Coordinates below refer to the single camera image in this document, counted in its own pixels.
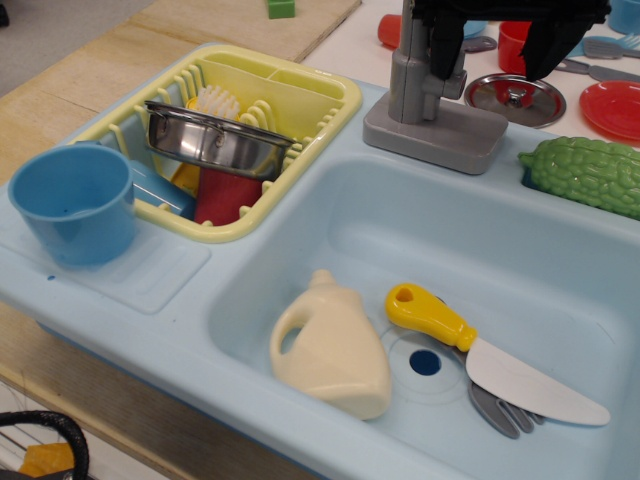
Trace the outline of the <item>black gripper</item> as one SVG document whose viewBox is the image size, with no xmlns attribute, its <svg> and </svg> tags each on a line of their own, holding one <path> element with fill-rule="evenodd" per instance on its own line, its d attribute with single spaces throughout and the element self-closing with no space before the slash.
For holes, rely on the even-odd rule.
<svg viewBox="0 0 640 480">
<path fill-rule="evenodd" d="M 531 21 L 520 57 L 525 77 L 548 76 L 579 43 L 593 23 L 603 23 L 609 1 L 487 0 L 413 1 L 412 17 L 435 21 L 430 43 L 431 73 L 449 79 L 456 65 L 466 20 Z"/>
</svg>

